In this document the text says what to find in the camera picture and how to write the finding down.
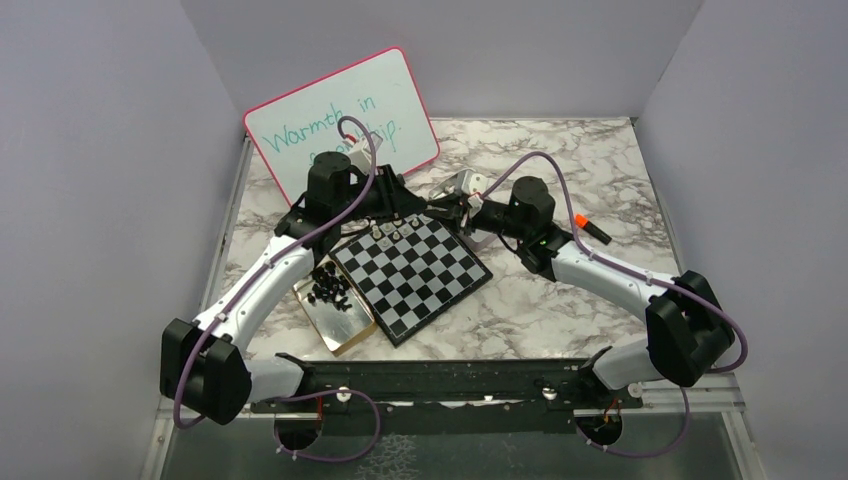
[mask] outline black and white checkered board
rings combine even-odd
[[[439,222],[421,215],[380,226],[330,252],[395,346],[490,278],[480,260]]]

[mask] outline purple cable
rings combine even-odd
[[[618,450],[617,448],[605,447],[604,445],[599,445],[592,440],[589,440],[589,437],[583,433],[583,430],[577,428],[577,434],[583,437],[586,440],[586,444],[592,448],[600,450],[604,453],[609,453],[610,455],[615,455],[617,457],[624,458],[654,458],[659,457],[661,455],[665,455],[666,453],[674,450],[683,442],[683,439],[686,438],[686,434],[689,432],[689,424],[691,423],[692,415],[689,411],[689,396],[686,395],[686,390],[680,389],[680,393],[683,395],[683,426],[680,427],[680,433],[677,434],[677,438],[674,439],[673,442],[669,443],[663,448],[659,450],[654,450],[653,452],[627,452],[624,450]]]
[[[233,298],[231,298],[230,301],[227,302],[226,305],[224,305],[224,308],[221,309],[221,313],[224,314],[225,318],[227,315],[230,314],[230,312],[232,312],[236,304],[244,297],[247,291],[250,290],[250,287],[252,287],[253,284],[256,283],[257,280],[259,280],[259,277],[261,277],[267,270],[270,270],[271,267],[268,266],[269,264],[276,263],[278,260],[291,253],[291,251],[295,248],[303,245],[309,240],[312,240],[316,236],[324,233],[337,223],[344,220],[344,218],[347,217],[351,212],[353,212],[353,210],[358,207],[359,204],[362,203],[362,201],[365,199],[365,196],[368,194],[368,190],[371,189],[371,185],[374,183],[374,177],[377,175],[377,148],[374,146],[374,139],[371,138],[371,132],[368,131],[368,128],[366,128],[365,125],[359,120],[348,115],[343,115],[336,122],[336,127],[339,130],[339,135],[341,135],[342,138],[345,138],[345,133],[342,129],[342,124],[344,124],[344,122],[351,122],[356,125],[360,130],[362,130],[362,134],[365,136],[365,140],[368,142],[368,147],[371,150],[371,171],[368,174],[368,179],[365,181],[365,186],[362,188],[362,192],[359,193],[356,199],[354,199],[353,202],[351,202],[351,204],[348,205],[348,207],[344,209],[342,213],[336,215],[332,220],[309,232],[307,235],[304,235],[303,237],[295,240],[294,243],[291,243],[290,245],[282,249],[279,253],[272,256],[267,263],[262,264],[262,266],[259,267],[259,269],[256,270],[256,272],[254,272],[253,275],[251,275],[246,282],[244,282],[241,288],[236,291],[236,293],[233,295]],[[181,430],[191,428],[200,423],[201,420],[206,418],[203,415],[200,415],[189,422],[183,422],[182,418],[180,417],[180,408],[182,407],[183,395],[185,394],[185,387],[186,383],[188,382],[189,373],[191,373],[191,368],[194,366],[194,362],[197,360],[198,355],[200,355],[200,350],[203,349],[203,344],[206,343],[206,340],[209,338],[210,335],[212,335],[212,332],[215,331],[216,328],[218,328],[222,321],[223,320],[219,318],[215,318],[215,320],[213,320],[212,323],[209,324],[206,330],[204,330],[203,333],[200,335],[200,338],[197,340],[197,343],[194,344],[194,347],[191,349],[191,352],[189,353],[188,358],[186,359],[185,366],[183,366],[183,371],[180,375],[180,381],[179,383],[177,383],[177,391],[174,394],[174,425],[176,425],[176,427]]]
[[[716,315],[721,317],[722,320],[727,322],[727,324],[730,325],[730,328],[732,328],[733,331],[736,333],[736,336],[739,337],[739,346],[740,346],[739,358],[737,358],[736,361],[734,361],[730,365],[726,365],[724,367],[719,367],[719,368],[713,368],[713,369],[709,370],[709,373],[732,372],[733,370],[739,368],[740,365],[745,363],[745,360],[748,358],[748,338],[745,336],[745,333],[742,332],[742,329],[739,327],[739,325],[732,318],[730,318],[729,315],[724,313],[720,308],[718,308],[715,305],[713,305],[712,303],[704,300],[703,298],[699,297],[698,295],[695,295],[694,293],[692,293],[688,290],[685,290],[681,287],[678,287],[677,285],[675,285],[673,283],[665,282],[663,280],[658,280],[658,279],[651,279],[649,281],[648,277],[642,272],[638,272],[636,270],[627,268],[624,265],[620,265],[613,260],[605,258],[601,255],[598,255],[597,253],[595,253],[593,255],[593,251],[589,247],[587,247],[583,243],[582,240],[580,240],[580,235],[578,234],[577,224],[574,222],[574,208],[571,206],[571,197],[568,194],[568,187],[565,184],[565,177],[562,175],[562,170],[560,170],[559,165],[557,165],[556,161],[550,155],[548,155],[547,153],[535,151],[535,152],[530,152],[527,155],[524,155],[523,157],[519,158],[518,161],[515,162],[515,165],[509,167],[509,169],[506,172],[504,172],[504,174],[501,175],[501,177],[498,178],[495,181],[495,183],[492,184],[491,187],[488,188],[488,190],[483,192],[482,196],[484,198],[489,196],[489,194],[492,193],[496,188],[498,188],[500,186],[500,184],[503,183],[504,180],[507,179],[507,177],[512,175],[512,172],[514,172],[518,167],[520,167],[521,164],[523,164],[524,162],[526,162],[530,158],[537,157],[537,156],[542,157],[545,160],[547,160],[548,163],[550,163],[551,166],[554,167],[554,170],[556,170],[557,177],[559,177],[559,183],[560,183],[560,185],[562,185],[562,193],[565,195],[565,207],[568,209],[568,219],[569,219],[569,223],[571,224],[571,235],[574,237],[574,242],[577,244],[577,247],[583,253],[585,253],[586,255],[589,255],[590,258],[597,260],[599,263],[612,268],[613,270],[617,270],[617,271],[619,271],[619,272],[621,272],[625,275],[629,275],[633,278],[636,278],[638,280],[646,282],[649,285],[651,283],[653,283],[653,284],[659,285],[663,288],[666,288],[668,290],[672,290],[676,293],[679,293],[680,295],[683,295],[683,296],[693,300],[694,302],[698,303],[699,305],[703,306],[704,308],[715,313]]]
[[[368,442],[368,445],[366,445],[365,448],[363,448],[359,452],[357,452],[353,455],[348,455],[347,457],[321,457],[321,456],[318,456],[318,455],[311,455],[309,453],[300,453],[300,450],[294,450],[293,451],[293,450],[289,450],[288,448],[284,447],[283,442],[280,440],[280,436],[277,435],[277,427],[274,427],[273,433],[274,433],[274,441],[277,442],[277,453],[285,452],[289,455],[292,455],[294,458],[305,458],[307,460],[314,460],[316,462],[323,462],[323,463],[345,463],[345,462],[350,462],[351,460],[356,460],[357,458],[362,458],[363,456],[368,454],[368,452],[370,452],[374,448],[374,445],[377,444],[377,440],[380,438],[380,428],[381,428],[380,410],[377,408],[377,404],[374,402],[374,400],[372,400],[371,397],[369,397],[368,395],[365,395],[364,393],[357,391],[357,390],[340,390],[339,389],[339,390],[325,390],[323,392],[310,393],[308,395],[301,395],[299,397],[277,398],[277,401],[278,402],[284,402],[284,403],[300,402],[300,401],[303,401],[303,400],[311,400],[313,398],[323,397],[324,395],[333,395],[333,394],[337,394],[337,393],[349,393],[349,394],[361,397],[363,400],[368,402],[368,404],[371,405],[371,409],[374,410],[374,420],[375,420],[374,435],[371,437],[371,440]]]

